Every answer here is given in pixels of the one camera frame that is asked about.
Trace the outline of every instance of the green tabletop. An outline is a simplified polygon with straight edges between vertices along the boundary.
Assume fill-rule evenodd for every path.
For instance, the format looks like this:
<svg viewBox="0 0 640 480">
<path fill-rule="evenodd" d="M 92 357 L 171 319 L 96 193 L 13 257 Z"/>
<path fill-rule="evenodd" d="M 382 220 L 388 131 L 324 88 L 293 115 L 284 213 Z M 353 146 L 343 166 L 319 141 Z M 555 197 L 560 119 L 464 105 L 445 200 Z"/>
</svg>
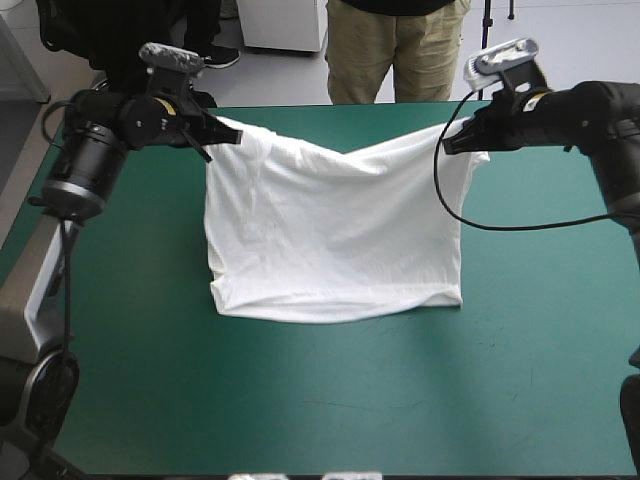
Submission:
<svg viewBox="0 0 640 480">
<path fill-rule="evenodd" d="M 349 151 L 443 122 L 452 109 L 218 113 Z M 463 228 L 462 308 L 328 326 L 221 317 L 209 292 L 204 172 L 192 151 L 132 154 L 106 212 L 80 238 L 73 349 L 82 378 L 57 444 L 78 466 L 634 473 L 618 394 L 640 340 L 640 279 L 622 227 Z M 493 155 L 476 172 L 464 213 L 527 224 L 603 209 L 586 158 L 537 148 Z M 38 216 L 23 207 L 0 252 L 2 275 Z"/>
</svg>

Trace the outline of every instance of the cable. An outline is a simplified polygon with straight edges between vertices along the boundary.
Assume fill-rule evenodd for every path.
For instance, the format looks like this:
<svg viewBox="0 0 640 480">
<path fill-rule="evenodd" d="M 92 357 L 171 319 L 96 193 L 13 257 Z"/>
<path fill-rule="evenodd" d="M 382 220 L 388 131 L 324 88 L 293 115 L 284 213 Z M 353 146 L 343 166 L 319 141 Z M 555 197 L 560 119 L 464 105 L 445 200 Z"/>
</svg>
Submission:
<svg viewBox="0 0 640 480">
<path fill-rule="evenodd" d="M 71 245 L 64 220 L 60 219 L 60 241 L 64 261 L 64 339 L 62 342 L 62 365 L 66 365 L 71 343 Z"/>
<path fill-rule="evenodd" d="M 62 388 L 64 377 L 63 372 L 69 359 L 69 345 L 71 343 L 71 245 L 64 223 L 64 219 L 60 219 L 60 243 L 62 246 L 62 261 L 64 263 L 64 337 L 62 341 L 62 356 L 60 358 L 60 366 L 58 368 L 56 379 L 57 385 L 54 389 L 54 393 L 58 392 Z M 38 457 L 42 454 L 45 446 L 46 440 L 44 438 L 39 438 L 38 444 L 33 451 L 33 455 L 31 455 L 31 458 L 29 459 L 29 468 L 18 478 L 18 480 L 26 480 L 29 474 L 33 471 L 34 465 L 36 464 Z"/>
<path fill-rule="evenodd" d="M 44 112 L 44 114 L 42 115 L 42 120 L 40 121 L 40 133 L 42 133 L 42 136 L 44 137 L 44 139 L 47 141 L 49 145 L 51 145 L 52 147 L 59 148 L 63 152 L 65 151 L 64 147 L 56 143 L 55 140 L 47 132 L 47 120 L 57 110 L 61 108 L 67 108 L 67 107 L 75 107 L 75 105 L 73 104 L 73 102 L 69 102 L 67 100 L 61 100 L 61 101 L 52 103 L 51 105 L 49 105 L 49 108 L 47 108 L 47 110 Z"/>
<path fill-rule="evenodd" d="M 550 230 L 552 228 L 573 227 L 576 225 L 584 225 L 587 223 L 599 222 L 600 220 L 611 220 L 614 218 L 635 218 L 640 220 L 640 215 L 636 215 L 633 213 L 608 213 L 604 215 L 595 215 L 593 217 L 586 217 L 586 218 L 581 218 L 579 220 L 571 220 L 566 222 L 543 223 L 540 225 L 523 225 L 523 226 L 497 226 L 497 225 L 484 225 L 482 223 L 473 222 L 471 220 L 467 220 L 466 218 L 454 212 L 453 209 L 447 204 L 446 200 L 444 199 L 444 196 L 442 195 L 442 190 L 440 188 L 440 179 L 438 177 L 438 154 L 440 152 L 440 145 L 442 145 L 442 141 L 444 140 L 447 130 L 449 129 L 451 124 L 454 122 L 454 120 L 458 116 L 458 113 L 460 113 L 462 106 L 465 104 L 467 100 L 469 100 L 469 98 L 471 98 L 471 96 L 474 93 L 475 92 L 470 92 L 460 101 L 460 103 L 458 103 L 455 110 L 453 111 L 453 114 L 451 115 L 451 118 L 445 125 L 444 129 L 442 130 L 442 133 L 440 134 L 440 137 L 438 138 L 438 143 L 436 144 L 436 149 L 433 154 L 433 181 L 436 186 L 436 193 L 438 195 L 438 199 L 440 200 L 440 203 L 442 204 L 442 206 L 444 207 L 444 209 L 447 211 L 449 215 L 451 215 L 453 218 L 455 218 L 459 222 L 464 223 L 465 225 L 469 225 L 470 227 L 477 228 L 479 230 L 488 230 L 488 231 L 494 231 L 494 232 L 530 232 L 535 230 Z"/>
</svg>

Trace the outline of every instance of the tripod leg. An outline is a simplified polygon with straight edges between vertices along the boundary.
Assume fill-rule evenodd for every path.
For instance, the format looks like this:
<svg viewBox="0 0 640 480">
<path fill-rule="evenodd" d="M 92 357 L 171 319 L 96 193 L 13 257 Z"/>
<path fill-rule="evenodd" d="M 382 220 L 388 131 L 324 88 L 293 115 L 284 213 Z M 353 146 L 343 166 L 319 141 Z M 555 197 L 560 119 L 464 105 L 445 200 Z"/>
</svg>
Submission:
<svg viewBox="0 0 640 480">
<path fill-rule="evenodd" d="M 482 49 L 489 43 L 489 28 L 493 26 L 491 18 L 491 0 L 484 0 L 484 16 L 482 17 Z M 482 100 L 482 90 L 478 92 L 478 100 Z"/>
</svg>

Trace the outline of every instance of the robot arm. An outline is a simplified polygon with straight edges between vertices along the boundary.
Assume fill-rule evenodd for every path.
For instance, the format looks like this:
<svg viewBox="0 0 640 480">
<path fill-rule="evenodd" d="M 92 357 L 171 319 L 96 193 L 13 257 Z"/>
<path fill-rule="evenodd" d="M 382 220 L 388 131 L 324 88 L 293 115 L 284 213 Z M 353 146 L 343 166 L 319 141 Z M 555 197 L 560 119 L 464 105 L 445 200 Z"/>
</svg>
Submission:
<svg viewBox="0 0 640 480">
<path fill-rule="evenodd" d="M 571 90 L 547 88 L 531 39 L 515 40 L 472 57 L 465 77 L 479 90 L 503 89 L 475 112 L 462 131 L 443 141 L 447 153 L 509 151 L 526 146 L 573 146 L 589 157 L 609 213 L 640 214 L 640 85 L 583 82 Z M 640 255 L 640 222 L 629 229 Z"/>
<path fill-rule="evenodd" d="M 104 210 L 130 150 L 191 146 L 210 160 L 202 145 L 241 140 L 242 132 L 189 93 L 190 79 L 203 68 L 200 57 L 157 44 L 145 45 L 140 56 L 151 74 L 145 95 L 85 90 L 65 104 L 64 143 L 33 201 L 44 215 L 0 289 L 3 479 L 18 478 L 29 465 L 29 480 L 86 478 L 51 450 L 79 379 L 57 310 L 63 242 L 70 255 L 84 222 Z"/>
</svg>

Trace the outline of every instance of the t-shirt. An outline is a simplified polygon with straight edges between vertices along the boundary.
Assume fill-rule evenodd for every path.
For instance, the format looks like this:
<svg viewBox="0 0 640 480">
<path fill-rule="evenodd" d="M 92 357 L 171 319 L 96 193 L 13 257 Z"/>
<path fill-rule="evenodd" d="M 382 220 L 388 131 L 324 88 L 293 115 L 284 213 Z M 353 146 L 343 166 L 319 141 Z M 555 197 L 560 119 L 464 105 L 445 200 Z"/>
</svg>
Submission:
<svg viewBox="0 0 640 480">
<path fill-rule="evenodd" d="M 383 15 L 428 15 L 455 0 L 342 0 L 365 12 Z"/>
<path fill-rule="evenodd" d="M 240 145 L 207 147 L 204 223 L 220 314 L 331 323 L 462 302 L 460 224 L 433 183 L 442 126 L 342 154 L 218 118 L 243 132 Z M 486 160 L 441 153 L 455 211 Z"/>
</svg>

